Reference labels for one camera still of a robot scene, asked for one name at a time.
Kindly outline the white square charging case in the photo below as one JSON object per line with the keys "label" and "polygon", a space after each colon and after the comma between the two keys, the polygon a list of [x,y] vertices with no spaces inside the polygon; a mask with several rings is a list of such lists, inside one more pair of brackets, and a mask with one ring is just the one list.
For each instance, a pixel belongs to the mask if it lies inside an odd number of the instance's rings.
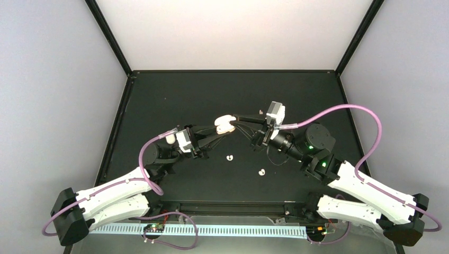
{"label": "white square charging case", "polygon": [[236,128],[231,124],[231,121],[236,121],[236,117],[232,115],[221,116],[214,121],[217,134],[225,134],[233,132]]}

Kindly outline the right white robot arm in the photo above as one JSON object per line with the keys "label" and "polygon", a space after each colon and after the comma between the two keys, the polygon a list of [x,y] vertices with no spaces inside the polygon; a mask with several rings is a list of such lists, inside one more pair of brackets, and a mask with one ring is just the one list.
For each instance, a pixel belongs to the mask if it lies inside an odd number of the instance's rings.
{"label": "right white robot arm", "polygon": [[302,206],[302,216],[310,222],[319,218],[337,219],[367,226],[388,240],[414,246],[426,232],[423,216],[429,199],[390,188],[359,171],[358,165],[337,158],[335,138],[314,120],[284,125],[278,117],[233,116],[232,126],[245,126],[253,132],[252,145],[274,148],[301,164],[300,170],[325,186],[353,197],[352,201],[311,193]]}

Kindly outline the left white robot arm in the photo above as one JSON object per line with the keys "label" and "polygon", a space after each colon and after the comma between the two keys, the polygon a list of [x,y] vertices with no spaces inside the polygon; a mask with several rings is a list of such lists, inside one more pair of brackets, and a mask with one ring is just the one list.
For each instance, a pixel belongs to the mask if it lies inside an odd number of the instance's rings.
{"label": "left white robot arm", "polygon": [[184,158],[204,158],[213,144],[235,130],[230,123],[174,128],[147,141],[138,155],[138,166],[125,175],[90,189],[62,190],[42,229],[66,247],[83,240],[97,228],[145,216],[151,209],[147,194],[163,195],[156,183],[168,167]]}

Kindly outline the white oval closed case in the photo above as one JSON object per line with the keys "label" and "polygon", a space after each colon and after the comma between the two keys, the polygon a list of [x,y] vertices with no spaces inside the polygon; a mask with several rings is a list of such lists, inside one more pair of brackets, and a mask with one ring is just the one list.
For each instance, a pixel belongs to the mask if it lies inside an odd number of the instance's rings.
{"label": "white oval closed case", "polygon": [[168,144],[174,144],[176,142],[176,136],[174,134],[166,136],[165,139]]}

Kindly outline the left circuit board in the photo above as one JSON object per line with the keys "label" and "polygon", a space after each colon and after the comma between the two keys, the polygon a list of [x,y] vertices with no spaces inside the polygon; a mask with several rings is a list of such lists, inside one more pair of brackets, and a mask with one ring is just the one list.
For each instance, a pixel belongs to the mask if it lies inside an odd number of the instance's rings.
{"label": "left circuit board", "polygon": [[147,224],[143,228],[144,234],[156,234],[156,233],[163,233],[165,229],[164,224],[156,223],[156,224]]}

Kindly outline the circuit board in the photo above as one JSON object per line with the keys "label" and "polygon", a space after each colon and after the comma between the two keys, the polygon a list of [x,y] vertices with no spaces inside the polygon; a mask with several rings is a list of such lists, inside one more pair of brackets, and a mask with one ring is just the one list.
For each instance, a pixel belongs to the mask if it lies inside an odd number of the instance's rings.
{"label": "circuit board", "polygon": [[143,228],[144,234],[156,234],[156,233],[163,233],[165,229],[164,224],[156,223],[156,224],[147,224]]}
{"label": "circuit board", "polygon": [[325,226],[318,226],[318,227],[307,227],[306,232],[307,232],[307,234],[310,234],[310,235],[327,235],[327,234],[334,233],[335,230],[329,229]]}

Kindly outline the right circuit board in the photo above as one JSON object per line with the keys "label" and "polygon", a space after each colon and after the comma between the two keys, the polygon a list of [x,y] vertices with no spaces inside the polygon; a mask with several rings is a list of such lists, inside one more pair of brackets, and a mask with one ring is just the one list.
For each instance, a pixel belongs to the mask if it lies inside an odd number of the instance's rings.
{"label": "right circuit board", "polygon": [[307,232],[307,234],[310,234],[310,235],[327,235],[327,234],[334,233],[335,230],[329,229],[325,226],[318,226],[318,227],[307,227],[306,232]]}

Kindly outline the black front rail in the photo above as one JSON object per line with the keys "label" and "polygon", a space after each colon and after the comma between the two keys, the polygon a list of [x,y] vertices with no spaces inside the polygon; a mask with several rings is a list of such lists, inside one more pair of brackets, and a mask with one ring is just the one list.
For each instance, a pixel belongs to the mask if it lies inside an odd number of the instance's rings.
{"label": "black front rail", "polygon": [[314,213],[316,205],[308,202],[219,202],[161,200],[151,208],[149,215],[178,211],[187,215],[204,216],[303,216]]}

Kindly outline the black left frame post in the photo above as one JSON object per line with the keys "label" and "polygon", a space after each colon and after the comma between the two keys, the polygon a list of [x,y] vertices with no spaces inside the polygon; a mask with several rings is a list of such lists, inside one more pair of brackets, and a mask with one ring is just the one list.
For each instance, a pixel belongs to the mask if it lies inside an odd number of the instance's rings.
{"label": "black left frame post", "polygon": [[107,43],[109,44],[110,48],[112,49],[115,57],[117,58],[120,66],[122,67],[124,73],[127,76],[130,76],[132,74],[132,69],[131,69],[128,61],[126,60],[125,55],[124,55],[123,51],[121,50],[121,48],[118,44],[118,41],[116,40],[97,1],[86,0],[85,3],[87,5],[87,7],[89,8],[92,16],[94,17],[96,23],[98,24],[99,28],[101,29]]}

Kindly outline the black frame post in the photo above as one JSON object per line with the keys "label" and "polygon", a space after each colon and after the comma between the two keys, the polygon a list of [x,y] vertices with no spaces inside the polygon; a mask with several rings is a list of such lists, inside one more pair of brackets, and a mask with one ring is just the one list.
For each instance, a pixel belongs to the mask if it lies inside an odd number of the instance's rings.
{"label": "black frame post", "polygon": [[352,56],[354,55],[357,47],[360,45],[363,37],[368,31],[370,25],[375,19],[378,11],[382,7],[384,0],[373,0],[371,1],[370,6],[368,7],[365,15],[362,18],[354,36],[352,37],[347,49],[345,50],[337,68],[335,69],[335,74],[337,77],[340,77],[344,72],[345,68],[349,64]]}
{"label": "black frame post", "polygon": [[131,69],[128,61],[126,60],[125,55],[124,55],[123,51],[121,50],[121,48],[118,44],[118,41],[116,40],[97,1],[86,0],[85,3],[87,5],[87,7],[89,8],[92,16],[94,17],[96,23],[98,24],[99,28],[101,29],[107,43],[109,44],[110,48],[112,49],[115,57],[117,58],[120,66],[122,67],[124,73],[127,76],[130,76],[132,74],[132,69]]}

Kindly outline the black right frame post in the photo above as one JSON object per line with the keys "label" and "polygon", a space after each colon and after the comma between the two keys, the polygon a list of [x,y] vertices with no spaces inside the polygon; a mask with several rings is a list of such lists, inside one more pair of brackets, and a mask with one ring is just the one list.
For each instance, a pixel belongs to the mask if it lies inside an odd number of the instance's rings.
{"label": "black right frame post", "polygon": [[382,7],[384,0],[373,0],[371,1],[370,6],[368,7],[365,15],[362,18],[354,36],[352,37],[347,49],[345,50],[337,68],[335,69],[335,74],[337,77],[340,77],[344,72],[345,68],[349,64],[352,56],[354,55],[357,47],[360,45],[363,37],[368,31],[370,25],[375,19],[378,11]]}

